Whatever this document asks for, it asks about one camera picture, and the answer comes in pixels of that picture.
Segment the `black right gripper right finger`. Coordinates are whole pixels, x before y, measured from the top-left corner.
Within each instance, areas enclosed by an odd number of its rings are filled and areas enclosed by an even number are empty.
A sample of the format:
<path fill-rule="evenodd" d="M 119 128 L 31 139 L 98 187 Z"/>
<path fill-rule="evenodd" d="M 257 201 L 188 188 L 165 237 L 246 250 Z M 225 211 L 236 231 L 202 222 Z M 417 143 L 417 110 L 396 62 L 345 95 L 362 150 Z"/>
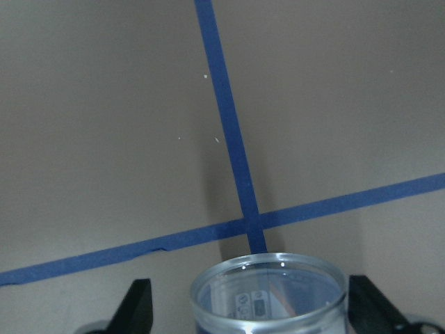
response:
<path fill-rule="evenodd" d="M 409 333 L 410 323 L 364 275 L 349 277 L 348 319 L 356 333 Z"/>

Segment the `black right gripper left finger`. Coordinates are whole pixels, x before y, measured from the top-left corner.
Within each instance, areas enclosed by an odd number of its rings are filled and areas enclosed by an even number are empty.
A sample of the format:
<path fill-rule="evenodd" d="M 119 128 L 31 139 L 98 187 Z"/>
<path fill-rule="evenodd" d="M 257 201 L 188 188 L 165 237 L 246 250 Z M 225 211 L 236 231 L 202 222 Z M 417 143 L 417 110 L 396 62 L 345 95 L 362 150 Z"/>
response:
<path fill-rule="evenodd" d="M 150 333 L 154 322 L 149 278 L 134 280 L 105 333 Z"/>

